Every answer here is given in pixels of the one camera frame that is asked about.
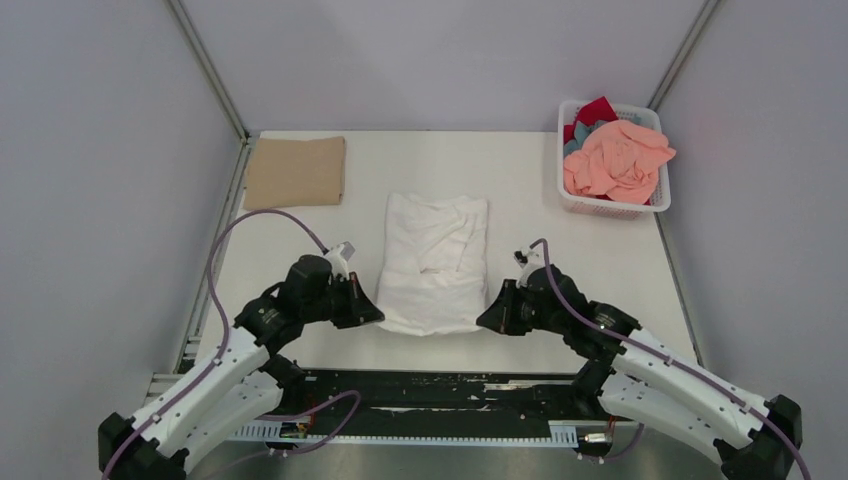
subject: clothing pile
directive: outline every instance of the clothing pile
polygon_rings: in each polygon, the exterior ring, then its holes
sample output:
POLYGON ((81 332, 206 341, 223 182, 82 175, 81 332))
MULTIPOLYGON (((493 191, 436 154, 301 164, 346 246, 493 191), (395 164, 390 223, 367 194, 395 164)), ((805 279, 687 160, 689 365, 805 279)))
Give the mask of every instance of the clothing pile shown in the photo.
POLYGON ((659 169, 675 155, 668 138, 619 120, 605 97, 584 106, 563 128, 563 181, 572 195, 650 205, 659 169))
POLYGON ((378 325, 408 335, 478 330, 486 305, 486 200, 389 196, 378 325))

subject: white table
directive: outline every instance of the white table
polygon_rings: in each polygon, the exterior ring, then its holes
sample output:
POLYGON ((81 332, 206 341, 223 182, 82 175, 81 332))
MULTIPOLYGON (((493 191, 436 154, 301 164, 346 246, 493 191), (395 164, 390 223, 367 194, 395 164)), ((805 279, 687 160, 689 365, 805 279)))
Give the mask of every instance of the white table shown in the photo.
MULTIPOLYGON (((390 192, 430 198, 470 195, 489 201, 488 300, 520 270, 512 252, 539 237, 554 263, 588 298, 629 313, 686 358, 695 354, 652 216, 622 221, 565 212, 556 191, 556 137, 504 132, 264 132, 263 138, 347 139, 345 193, 332 207, 288 209, 328 246, 348 240, 350 262, 372 301, 383 264, 390 192)), ((265 288, 285 278, 300 255, 317 253, 293 223, 276 215, 248 219, 232 233, 218 292, 232 318, 265 288)), ((212 308, 199 356, 221 338, 212 308)), ((370 325, 336 330, 322 322, 282 353, 304 368, 575 373, 585 362, 554 334, 506 337, 489 331, 431 337, 394 334, 370 325)))

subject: white wall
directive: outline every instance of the white wall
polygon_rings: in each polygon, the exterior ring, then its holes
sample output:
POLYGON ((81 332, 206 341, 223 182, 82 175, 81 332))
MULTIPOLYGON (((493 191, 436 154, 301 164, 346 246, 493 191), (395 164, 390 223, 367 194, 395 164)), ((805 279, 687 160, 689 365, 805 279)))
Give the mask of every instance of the white wall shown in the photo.
POLYGON ((727 2, 660 110, 706 363, 801 404, 817 479, 848 470, 846 51, 844 0, 727 2))
POLYGON ((185 0, 253 130, 548 130, 644 105, 702 0, 185 0))
POLYGON ((0 477, 94 479, 173 365, 237 142, 161 0, 0 5, 0 477))

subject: laundry basket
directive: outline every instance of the laundry basket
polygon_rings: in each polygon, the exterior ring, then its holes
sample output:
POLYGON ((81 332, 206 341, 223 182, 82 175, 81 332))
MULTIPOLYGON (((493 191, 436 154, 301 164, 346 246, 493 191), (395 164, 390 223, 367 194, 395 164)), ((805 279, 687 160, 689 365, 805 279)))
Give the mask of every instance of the laundry basket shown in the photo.
MULTIPOLYGON (((591 215, 601 215, 605 217, 622 218, 633 220, 645 212, 663 212, 671 205, 671 192, 668 186, 668 166, 660 167, 660 181, 657 184, 657 189, 651 195, 650 205, 636 205, 633 203, 614 202, 612 200, 601 200, 599 198, 580 197, 568 193, 565 189, 563 179, 563 129, 565 125, 574 122, 577 117, 577 112, 589 102, 581 100, 566 100, 559 106, 559 136, 557 138, 557 189, 560 194, 560 201, 566 210, 576 213, 587 213, 591 215)), ((640 125, 646 128, 662 132, 660 127, 660 117, 653 111, 642 107, 633 107, 631 105, 612 104, 618 118, 622 120, 633 120, 639 116, 640 125)))

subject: beige cloth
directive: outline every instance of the beige cloth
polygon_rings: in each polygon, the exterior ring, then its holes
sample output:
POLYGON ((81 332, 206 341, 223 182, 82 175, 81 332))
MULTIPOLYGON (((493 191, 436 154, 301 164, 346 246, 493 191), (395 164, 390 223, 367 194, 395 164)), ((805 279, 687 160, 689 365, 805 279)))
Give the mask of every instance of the beige cloth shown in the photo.
POLYGON ((245 210, 338 205, 344 193, 344 137, 260 138, 247 165, 245 210))

